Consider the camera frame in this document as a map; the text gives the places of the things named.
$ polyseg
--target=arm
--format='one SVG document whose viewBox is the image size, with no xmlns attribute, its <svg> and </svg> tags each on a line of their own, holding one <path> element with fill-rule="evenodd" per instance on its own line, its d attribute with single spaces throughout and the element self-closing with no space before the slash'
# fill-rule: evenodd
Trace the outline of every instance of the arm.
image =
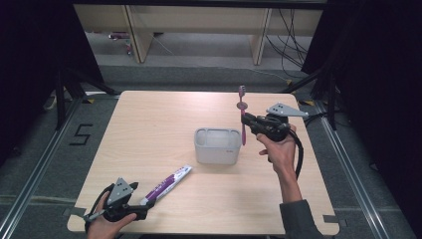
<svg viewBox="0 0 422 239">
<path fill-rule="evenodd" d="M 109 192 L 103 195 L 99 205 L 96 208 L 96 212 L 99 212 L 104 207 L 106 197 Z M 114 239 L 115 235 L 125 225 L 129 224 L 136 218 L 136 214 L 132 213 L 121 220 L 116 222 L 109 222 L 103 216 L 98 217 L 91 223 L 90 229 L 88 230 L 88 239 Z"/>
<path fill-rule="evenodd" d="M 291 125 L 291 128 L 296 131 L 294 125 Z M 273 170 L 279 177 L 283 197 L 280 210 L 286 229 L 286 238 L 323 238 L 315 226 L 310 206 L 302 199 L 295 174 L 296 144 L 293 138 L 288 135 L 284 140 L 274 142 L 265 135 L 258 133 L 257 140 L 266 148 L 261 150 L 259 154 L 268 155 L 273 163 Z"/>
</svg>

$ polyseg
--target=toothpaste tube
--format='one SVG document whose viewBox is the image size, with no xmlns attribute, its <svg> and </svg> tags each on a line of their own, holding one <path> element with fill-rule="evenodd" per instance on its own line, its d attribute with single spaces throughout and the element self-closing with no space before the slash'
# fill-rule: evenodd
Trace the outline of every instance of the toothpaste tube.
<svg viewBox="0 0 422 239">
<path fill-rule="evenodd" d="M 150 191 L 142 200 L 140 205 L 146 205 L 148 201 L 158 201 L 161 197 L 165 196 L 173 187 L 192 169 L 189 165 L 184 165 L 179 168 L 173 174 L 165 178 L 160 184 L 158 184 L 152 191 Z"/>
</svg>

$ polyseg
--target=wooden table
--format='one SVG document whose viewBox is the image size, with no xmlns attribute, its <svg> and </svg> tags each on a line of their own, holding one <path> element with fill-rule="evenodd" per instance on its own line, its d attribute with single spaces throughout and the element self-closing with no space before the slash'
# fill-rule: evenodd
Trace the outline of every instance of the wooden table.
<svg viewBox="0 0 422 239">
<path fill-rule="evenodd" d="M 241 130 L 237 93 L 124 92 L 115 107 L 76 207 L 91 209 L 101 191 L 118 177 L 139 182 L 130 205 L 137 205 L 159 182 L 189 164 L 192 171 L 148 212 L 144 221 L 122 229 L 132 233 L 283 235 L 280 185 L 263 145 L 247 128 L 247 142 L 234 165 L 196 161 L 194 132 L 199 127 Z M 247 93 L 248 113 L 264 116 L 275 103 L 298 108 L 292 95 Z M 298 127 L 304 149 L 299 178 L 303 197 L 324 235 L 338 233 L 316 156 L 302 118 L 289 118 Z M 71 216 L 71 231 L 83 232 L 84 220 Z"/>
</svg>

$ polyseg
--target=white plastic container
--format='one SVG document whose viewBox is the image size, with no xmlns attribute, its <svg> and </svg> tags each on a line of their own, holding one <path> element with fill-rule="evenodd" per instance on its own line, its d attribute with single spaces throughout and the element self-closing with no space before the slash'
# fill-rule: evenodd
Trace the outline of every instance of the white plastic container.
<svg viewBox="0 0 422 239">
<path fill-rule="evenodd" d="M 196 160 L 201 163 L 235 164 L 241 134 L 232 128 L 201 127 L 195 131 Z"/>
</svg>

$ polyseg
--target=gray sleeve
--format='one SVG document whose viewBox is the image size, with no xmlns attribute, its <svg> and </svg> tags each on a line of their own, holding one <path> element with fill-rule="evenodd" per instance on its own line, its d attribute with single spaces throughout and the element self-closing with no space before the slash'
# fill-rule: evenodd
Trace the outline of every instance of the gray sleeve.
<svg viewBox="0 0 422 239">
<path fill-rule="evenodd" d="M 317 230 L 306 200 L 280 204 L 287 239 L 323 238 Z"/>
</svg>

